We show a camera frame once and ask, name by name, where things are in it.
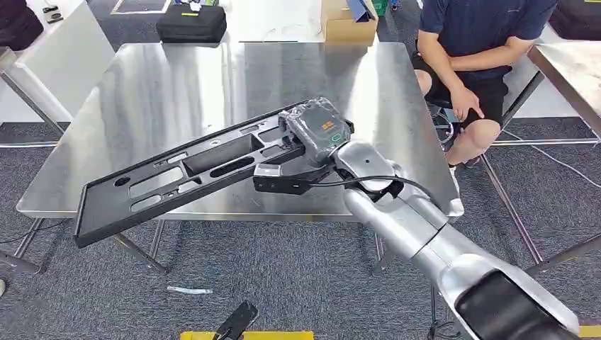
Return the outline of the person's right hand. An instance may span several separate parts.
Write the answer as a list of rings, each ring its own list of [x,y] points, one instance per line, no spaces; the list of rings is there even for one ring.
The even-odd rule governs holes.
[[[460,121],[467,119],[470,110],[475,111],[480,118],[484,118],[479,99],[474,92],[460,85],[449,89],[449,93],[454,114]]]

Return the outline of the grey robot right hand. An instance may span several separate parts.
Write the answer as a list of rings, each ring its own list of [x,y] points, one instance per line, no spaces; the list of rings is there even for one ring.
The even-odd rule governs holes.
[[[281,130],[290,131],[305,147],[305,158],[314,167],[330,163],[330,157],[354,133],[353,123],[345,120],[332,102],[318,96],[278,114]]]

